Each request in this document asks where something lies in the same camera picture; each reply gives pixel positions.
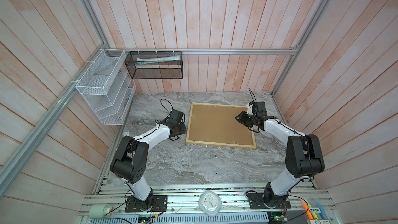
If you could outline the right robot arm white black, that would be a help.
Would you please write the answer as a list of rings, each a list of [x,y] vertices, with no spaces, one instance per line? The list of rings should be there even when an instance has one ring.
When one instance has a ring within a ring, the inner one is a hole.
[[[324,171],[325,163],[318,137],[296,131],[275,116],[268,115],[264,102],[248,103],[247,110],[237,115],[235,120],[252,132],[271,134],[286,146],[284,170],[267,183],[264,193],[259,196],[267,208],[289,208],[288,193],[291,189],[302,180],[311,179]]]

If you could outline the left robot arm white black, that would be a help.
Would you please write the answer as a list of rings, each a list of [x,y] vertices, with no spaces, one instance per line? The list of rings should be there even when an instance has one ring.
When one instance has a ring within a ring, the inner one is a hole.
[[[110,164],[110,171],[122,179],[132,192],[129,202],[138,205],[140,211],[153,206],[153,189],[144,178],[149,151],[165,140],[175,141],[187,132],[185,114],[171,110],[169,115],[156,122],[154,128],[144,134],[122,138]]]

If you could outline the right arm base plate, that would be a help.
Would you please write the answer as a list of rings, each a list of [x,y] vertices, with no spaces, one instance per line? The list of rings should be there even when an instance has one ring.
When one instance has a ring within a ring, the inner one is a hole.
[[[287,196],[275,196],[273,194],[247,191],[245,193],[250,209],[290,209],[291,203]]]

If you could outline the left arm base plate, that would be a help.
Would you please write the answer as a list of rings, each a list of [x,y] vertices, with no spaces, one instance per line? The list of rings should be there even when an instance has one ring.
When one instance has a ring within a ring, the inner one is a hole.
[[[134,196],[129,196],[127,198],[125,212],[165,212],[167,210],[167,202],[167,195],[150,195],[145,201],[139,200]]]

